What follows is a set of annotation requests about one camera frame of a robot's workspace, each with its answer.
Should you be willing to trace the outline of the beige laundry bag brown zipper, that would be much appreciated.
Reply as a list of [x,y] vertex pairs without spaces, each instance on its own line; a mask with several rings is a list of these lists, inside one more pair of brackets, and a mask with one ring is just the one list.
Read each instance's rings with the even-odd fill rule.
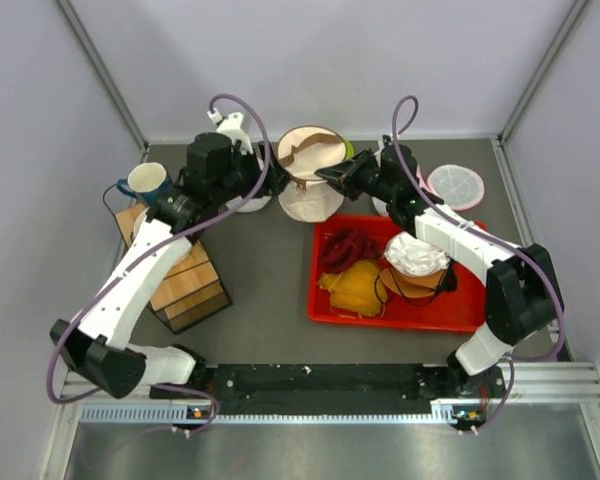
[[325,127],[307,125],[287,131],[277,144],[277,159],[290,175],[278,195],[283,211],[306,223],[321,223],[331,217],[344,197],[315,171],[340,164],[346,156],[345,140]]

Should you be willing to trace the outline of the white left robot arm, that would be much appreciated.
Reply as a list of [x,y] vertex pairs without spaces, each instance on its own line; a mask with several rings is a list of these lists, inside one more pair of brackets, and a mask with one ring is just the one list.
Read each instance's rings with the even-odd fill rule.
[[157,194],[107,282],[73,320],[59,319],[50,330],[52,359],[116,399],[139,386],[177,389],[189,397],[206,387],[195,353],[133,345],[130,338],[159,285],[202,233],[267,192],[272,158],[254,152],[243,114],[211,109],[208,115],[215,131],[189,144],[179,182]]

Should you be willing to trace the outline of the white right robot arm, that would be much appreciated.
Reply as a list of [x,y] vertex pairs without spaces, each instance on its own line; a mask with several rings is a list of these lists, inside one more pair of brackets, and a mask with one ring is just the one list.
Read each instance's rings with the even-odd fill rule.
[[551,256],[539,244],[521,247],[463,219],[420,186],[406,146],[392,143],[386,149],[388,156],[364,150],[315,174],[350,200],[367,194],[383,201],[398,227],[443,251],[482,283],[485,319],[449,356],[446,372],[454,393],[470,395],[482,385],[483,373],[518,344],[551,322],[564,322]]

